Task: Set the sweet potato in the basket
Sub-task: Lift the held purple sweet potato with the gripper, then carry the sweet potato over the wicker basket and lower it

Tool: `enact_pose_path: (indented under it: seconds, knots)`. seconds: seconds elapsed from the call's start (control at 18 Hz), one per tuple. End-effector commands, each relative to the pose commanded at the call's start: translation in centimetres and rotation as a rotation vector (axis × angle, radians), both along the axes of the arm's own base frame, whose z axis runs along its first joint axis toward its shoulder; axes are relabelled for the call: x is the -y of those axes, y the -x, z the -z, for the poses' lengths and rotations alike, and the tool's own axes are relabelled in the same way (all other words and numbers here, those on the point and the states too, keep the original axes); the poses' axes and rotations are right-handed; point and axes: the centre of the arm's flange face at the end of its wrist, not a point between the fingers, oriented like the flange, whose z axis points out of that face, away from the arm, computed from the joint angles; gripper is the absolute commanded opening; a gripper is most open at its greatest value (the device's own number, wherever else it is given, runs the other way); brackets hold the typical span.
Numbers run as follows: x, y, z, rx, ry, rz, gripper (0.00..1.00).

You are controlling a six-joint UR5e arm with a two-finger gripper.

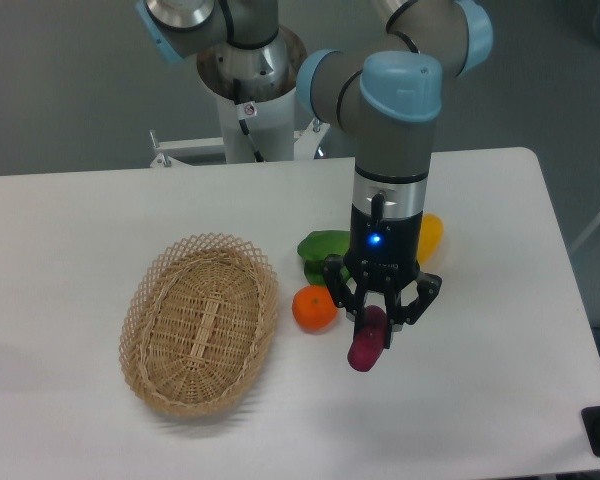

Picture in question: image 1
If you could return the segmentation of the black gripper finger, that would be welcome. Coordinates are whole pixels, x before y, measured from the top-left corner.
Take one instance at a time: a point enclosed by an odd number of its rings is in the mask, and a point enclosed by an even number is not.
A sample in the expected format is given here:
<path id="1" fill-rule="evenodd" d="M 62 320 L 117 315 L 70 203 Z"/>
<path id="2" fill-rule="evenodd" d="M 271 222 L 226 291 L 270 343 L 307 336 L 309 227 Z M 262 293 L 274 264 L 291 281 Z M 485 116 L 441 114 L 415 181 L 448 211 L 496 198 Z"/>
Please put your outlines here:
<path id="1" fill-rule="evenodd" d="M 345 260 L 344 256 L 328 255 L 323 262 L 322 275 L 334 305 L 344 309 L 353 318 L 352 339 L 355 340 L 366 325 L 370 267 L 366 260 L 354 265 L 351 279 L 355 283 L 355 290 L 351 291 L 343 276 L 343 270 L 349 269 Z"/>
<path id="2" fill-rule="evenodd" d="M 387 276 L 384 281 L 384 300 L 386 307 L 386 333 L 384 335 L 384 348 L 389 349 L 392 343 L 393 328 L 396 325 L 414 325 L 424 312 L 437 298 L 442 278 L 425 272 L 420 272 L 415 279 L 416 298 L 404 306 L 401 300 L 401 290 L 397 281 L 392 276 Z"/>

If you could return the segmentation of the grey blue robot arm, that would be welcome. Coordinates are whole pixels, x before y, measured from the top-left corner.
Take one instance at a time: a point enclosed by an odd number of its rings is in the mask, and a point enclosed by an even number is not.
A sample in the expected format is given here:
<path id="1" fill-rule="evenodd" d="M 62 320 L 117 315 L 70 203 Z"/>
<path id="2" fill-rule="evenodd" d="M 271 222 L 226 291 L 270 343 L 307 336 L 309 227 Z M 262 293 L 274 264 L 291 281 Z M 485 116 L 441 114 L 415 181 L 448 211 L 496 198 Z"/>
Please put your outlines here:
<path id="1" fill-rule="evenodd" d="M 197 60 L 227 102 L 226 156 L 271 161 L 293 144 L 292 116 L 268 112 L 294 94 L 322 123 L 356 142 L 349 247 L 323 276 L 335 305 L 389 342 L 415 323 L 441 280 L 416 257 L 444 83 L 484 62 L 493 28 L 472 1 L 380 1 L 384 34 L 363 49 L 307 54 L 274 1 L 140 1 L 136 10 L 169 61 Z"/>

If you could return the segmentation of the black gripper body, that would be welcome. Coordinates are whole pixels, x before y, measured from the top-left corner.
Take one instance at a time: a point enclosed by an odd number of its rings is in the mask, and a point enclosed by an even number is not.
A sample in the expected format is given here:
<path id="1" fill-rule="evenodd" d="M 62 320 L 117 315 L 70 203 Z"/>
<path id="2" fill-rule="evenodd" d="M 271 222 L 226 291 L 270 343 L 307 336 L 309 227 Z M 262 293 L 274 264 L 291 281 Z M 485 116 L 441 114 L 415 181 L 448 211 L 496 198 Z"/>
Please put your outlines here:
<path id="1" fill-rule="evenodd" d="M 357 287 L 385 295 L 386 278 L 393 279 L 389 297 L 401 291 L 417 277 L 418 242 L 423 212 L 404 219 L 382 218 L 374 223 L 370 215 L 351 208 L 350 243 L 344 266 Z"/>

